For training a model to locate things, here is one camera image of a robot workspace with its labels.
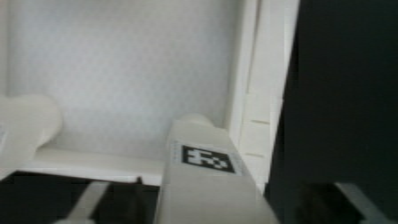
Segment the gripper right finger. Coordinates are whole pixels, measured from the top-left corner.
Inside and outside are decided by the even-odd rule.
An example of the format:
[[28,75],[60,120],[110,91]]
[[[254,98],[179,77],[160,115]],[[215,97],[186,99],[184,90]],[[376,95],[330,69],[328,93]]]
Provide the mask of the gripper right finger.
[[307,183],[300,189],[298,224],[398,224],[355,184]]

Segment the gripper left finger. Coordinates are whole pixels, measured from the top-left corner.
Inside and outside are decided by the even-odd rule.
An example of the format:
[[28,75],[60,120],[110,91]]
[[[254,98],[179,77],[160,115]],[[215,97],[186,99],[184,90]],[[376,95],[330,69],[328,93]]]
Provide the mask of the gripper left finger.
[[92,182],[69,214],[51,224],[152,224],[160,187]]

